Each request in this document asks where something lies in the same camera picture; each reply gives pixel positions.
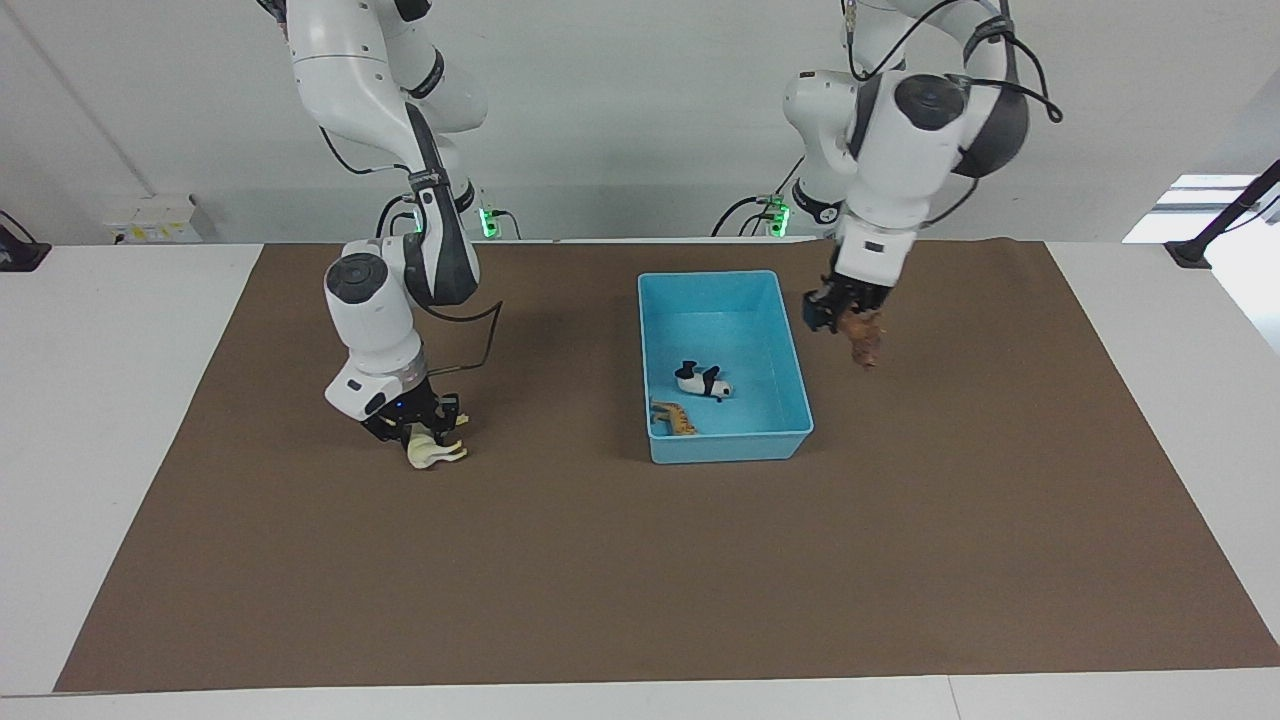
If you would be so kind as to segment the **cream horse toy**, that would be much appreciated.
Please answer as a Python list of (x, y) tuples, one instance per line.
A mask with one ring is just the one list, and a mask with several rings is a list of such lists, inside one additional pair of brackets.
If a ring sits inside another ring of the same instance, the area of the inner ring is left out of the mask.
[(430, 429), (420, 423), (410, 427), (404, 452), (410, 465), (417, 470), (428, 470), (442, 462), (456, 462), (468, 455), (461, 441), (440, 445)]

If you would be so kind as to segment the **brown lion toy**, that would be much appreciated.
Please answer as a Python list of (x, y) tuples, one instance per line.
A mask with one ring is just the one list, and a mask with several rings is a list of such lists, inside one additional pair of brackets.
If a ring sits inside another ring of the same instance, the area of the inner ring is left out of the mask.
[(882, 311), (846, 310), (837, 322), (838, 332), (849, 341), (851, 360), (870, 370), (879, 364), (883, 337)]

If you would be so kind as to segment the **black white panda toy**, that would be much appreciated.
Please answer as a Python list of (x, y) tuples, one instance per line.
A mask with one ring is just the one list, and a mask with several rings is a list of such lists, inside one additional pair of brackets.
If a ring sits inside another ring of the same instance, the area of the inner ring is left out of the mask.
[(722, 377), (718, 365), (703, 366), (694, 360), (685, 360), (673, 373), (681, 392), (713, 398), (717, 402), (733, 396), (733, 387)]

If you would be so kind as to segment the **orange striped tiger toy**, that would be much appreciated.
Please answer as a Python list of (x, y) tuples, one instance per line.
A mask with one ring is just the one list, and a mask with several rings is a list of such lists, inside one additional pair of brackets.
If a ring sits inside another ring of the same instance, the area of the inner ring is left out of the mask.
[(698, 434), (698, 428), (691, 421), (689, 413), (681, 404), (650, 400), (648, 405), (650, 423), (662, 425), (673, 437), (692, 437)]

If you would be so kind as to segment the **light blue storage box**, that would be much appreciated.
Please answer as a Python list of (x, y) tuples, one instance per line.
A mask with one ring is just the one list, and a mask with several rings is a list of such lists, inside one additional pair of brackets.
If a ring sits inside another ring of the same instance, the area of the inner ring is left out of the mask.
[[(637, 313), (646, 407), (681, 404), (698, 434), (649, 425), (655, 464), (774, 461), (792, 457), (814, 429), (797, 350), (777, 274), (645, 273)], [(686, 395), (675, 370), (685, 360), (722, 368), (733, 396)]]

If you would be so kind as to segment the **white yellow power box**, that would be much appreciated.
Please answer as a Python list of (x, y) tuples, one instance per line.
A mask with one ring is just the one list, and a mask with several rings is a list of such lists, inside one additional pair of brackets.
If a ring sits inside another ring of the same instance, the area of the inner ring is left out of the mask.
[(115, 245), (211, 243), (219, 233), (191, 193), (157, 195), (111, 204), (101, 225)]

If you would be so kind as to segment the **brown table mat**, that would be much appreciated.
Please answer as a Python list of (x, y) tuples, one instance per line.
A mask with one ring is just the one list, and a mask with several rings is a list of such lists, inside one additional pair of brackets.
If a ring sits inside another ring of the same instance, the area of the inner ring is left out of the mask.
[(468, 456), (328, 406), (335, 250), (261, 251), (60, 692), (1280, 666), (1041, 243), (924, 242), (879, 368), (799, 320), (785, 462), (649, 459), (636, 279), (819, 243), (484, 249)]

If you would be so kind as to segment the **black angled stand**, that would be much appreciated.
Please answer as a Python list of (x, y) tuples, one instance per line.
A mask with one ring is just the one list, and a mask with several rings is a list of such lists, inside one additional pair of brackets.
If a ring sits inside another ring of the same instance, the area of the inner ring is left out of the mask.
[(1222, 209), (1192, 240), (1170, 241), (1164, 245), (1170, 258), (1181, 268), (1212, 268), (1206, 259), (1210, 245), (1221, 234), (1235, 227), (1239, 219), (1251, 210), (1270, 190), (1280, 186), (1280, 158), (1261, 172), (1244, 190)]

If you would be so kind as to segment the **black stand base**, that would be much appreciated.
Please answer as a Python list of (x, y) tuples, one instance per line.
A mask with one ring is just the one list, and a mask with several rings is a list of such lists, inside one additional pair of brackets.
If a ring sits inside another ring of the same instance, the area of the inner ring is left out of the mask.
[(0, 273), (35, 272), (51, 252), (10, 213), (0, 209)]

